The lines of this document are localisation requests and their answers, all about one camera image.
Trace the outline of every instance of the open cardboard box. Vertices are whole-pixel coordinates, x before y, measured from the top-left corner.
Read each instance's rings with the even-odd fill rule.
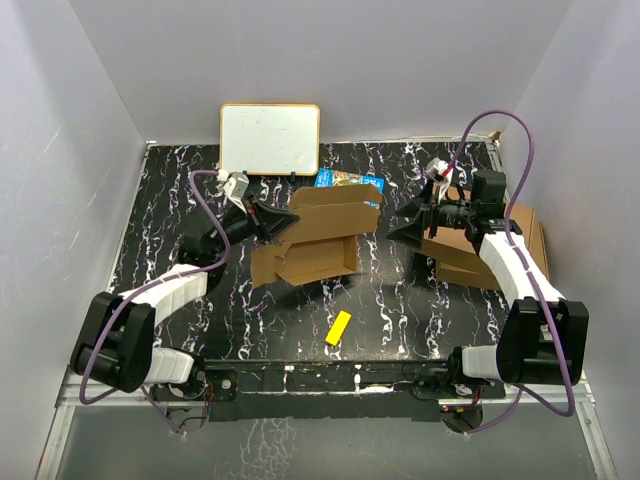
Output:
[[[285,280],[291,285],[357,272],[358,239],[375,232],[382,195],[369,184],[303,187],[289,202],[300,220],[271,245],[251,254],[254,287]]]
[[[449,189],[451,198],[458,198],[455,189]],[[516,204],[511,218],[522,229],[525,244],[536,265],[548,278],[549,270],[544,247],[542,226],[535,218],[535,210],[525,205]],[[471,243],[465,238],[464,230],[438,228],[435,238],[428,238],[425,232],[422,248],[418,253],[436,260],[436,278],[442,282],[464,285],[467,287],[500,290],[489,267],[478,257]]]

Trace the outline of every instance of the cardboard flap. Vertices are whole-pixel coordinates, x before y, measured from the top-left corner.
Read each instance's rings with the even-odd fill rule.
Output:
[[[354,248],[354,242],[343,238],[292,245],[276,259],[275,271],[291,285],[355,273],[355,268],[346,265],[354,260],[345,262],[345,257],[356,257]]]
[[[253,288],[279,280],[276,262],[284,257],[291,244],[272,244],[251,252],[251,283]]]
[[[303,207],[297,209],[296,214],[300,220],[278,240],[303,243],[375,232],[380,210],[358,202]]]
[[[291,197],[289,210],[311,205],[335,205],[353,202],[372,202],[379,204],[382,202],[382,194],[371,184],[323,188],[302,187],[296,190],[293,197]]]

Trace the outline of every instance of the whiteboard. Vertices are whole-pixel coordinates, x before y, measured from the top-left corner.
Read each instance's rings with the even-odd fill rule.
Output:
[[[318,173],[317,105],[226,104],[220,109],[220,166],[250,175]]]

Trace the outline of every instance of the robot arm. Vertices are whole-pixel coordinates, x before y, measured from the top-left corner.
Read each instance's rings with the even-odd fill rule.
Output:
[[[391,230],[387,237],[420,248],[425,231],[432,238],[438,227],[464,229],[511,308],[497,345],[454,349],[448,360],[448,381],[477,385],[489,379],[509,384],[561,385],[560,361],[565,361],[571,384],[575,385],[582,372],[589,320],[584,304],[566,300],[549,283],[531,258],[518,225],[513,221],[506,225],[503,173],[476,172],[471,198],[461,195],[459,200],[443,199],[442,186],[448,189],[450,183],[447,174],[445,162],[436,159],[429,165],[429,180],[423,191],[396,212],[411,220]],[[515,245],[509,242],[507,229]],[[545,315],[534,282],[552,313],[564,350],[562,360],[553,341],[544,337]]]
[[[229,200],[221,223],[231,245],[253,235],[260,243],[269,243],[299,220],[297,215],[265,205],[253,196],[245,198],[249,184],[246,175],[221,170],[218,180],[224,183],[223,191]],[[208,272],[192,272],[214,264],[223,250],[222,239],[196,209],[187,220],[178,263],[159,277],[157,285],[126,305],[107,334],[90,378],[127,393],[145,384],[202,383],[196,381],[192,355],[174,348],[153,347],[154,329],[218,285],[224,265]],[[107,321],[135,291],[102,292],[93,298],[71,356],[70,366],[75,373],[84,373]]]

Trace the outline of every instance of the yellow block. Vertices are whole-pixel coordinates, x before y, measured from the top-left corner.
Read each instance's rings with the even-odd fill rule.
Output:
[[[335,347],[338,344],[345,328],[347,328],[347,325],[349,325],[349,320],[351,320],[350,313],[341,311],[338,314],[338,318],[336,318],[336,321],[333,322],[333,327],[331,327],[331,330],[329,330],[329,333],[327,333],[327,338],[325,339],[325,341],[329,345],[333,345]]]

